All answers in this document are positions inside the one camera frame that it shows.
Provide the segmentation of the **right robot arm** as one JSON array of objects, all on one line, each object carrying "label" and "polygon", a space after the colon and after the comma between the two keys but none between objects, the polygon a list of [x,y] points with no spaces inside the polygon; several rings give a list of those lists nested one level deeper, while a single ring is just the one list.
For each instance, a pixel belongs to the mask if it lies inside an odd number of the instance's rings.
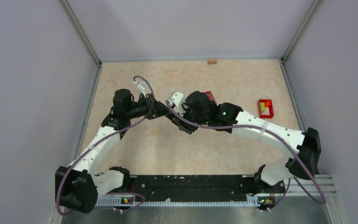
[{"label": "right robot arm", "polygon": [[282,127],[258,118],[237,105],[217,105],[200,91],[188,96],[175,92],[168,101],[178,109],[178,118],[183,123],[254,138],[285,153],[282,159],[259,168],[255,177],[258,191],[268,192],[274,184],[291,177],[304,180],[315,177],[321,153],[316,129],[301,131]]}]

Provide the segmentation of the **white remote control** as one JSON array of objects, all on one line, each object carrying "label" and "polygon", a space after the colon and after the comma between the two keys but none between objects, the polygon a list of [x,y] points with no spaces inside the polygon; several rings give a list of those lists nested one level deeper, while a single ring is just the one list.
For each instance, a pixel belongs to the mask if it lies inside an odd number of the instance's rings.
[{"label": "white remote control", "polygon": [[212,101],[215,105],[217,105],[217,102],[212,94],[211,91],[206,91],[205,94],[208,96],[209,100]]}]

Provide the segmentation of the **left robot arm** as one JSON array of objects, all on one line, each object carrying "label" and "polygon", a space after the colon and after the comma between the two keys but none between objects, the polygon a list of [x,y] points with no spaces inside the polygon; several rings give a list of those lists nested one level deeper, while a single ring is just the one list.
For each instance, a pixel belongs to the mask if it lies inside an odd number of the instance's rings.
[{"label": "left robot arm", "polygon": [[116,189],[127,192],[131,181],[126,169],[113,168],[96,175],[109,151],[134,127],[132,119],[172,118],[169,108],[155,100],[152,93],[140,95],[138,101],[130,90],[117,90],[113,106],[85,151],[67,167],[60,166],[55,173],[55,202],[59,209],[90,213],[97,200]]}]

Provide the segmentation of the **black remote control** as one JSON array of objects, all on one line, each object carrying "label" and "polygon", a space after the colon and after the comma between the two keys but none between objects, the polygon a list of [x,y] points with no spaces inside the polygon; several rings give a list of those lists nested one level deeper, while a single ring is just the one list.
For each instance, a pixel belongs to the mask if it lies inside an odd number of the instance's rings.
[{"label": "black remote control", "polygon": [[187,123],[183,122],[181,119],[179,119],[177,116],[174,115],[175,113],[168,112],[165,117],[169,119],[174,125],[178,127],[180,131],[188,133]]}]

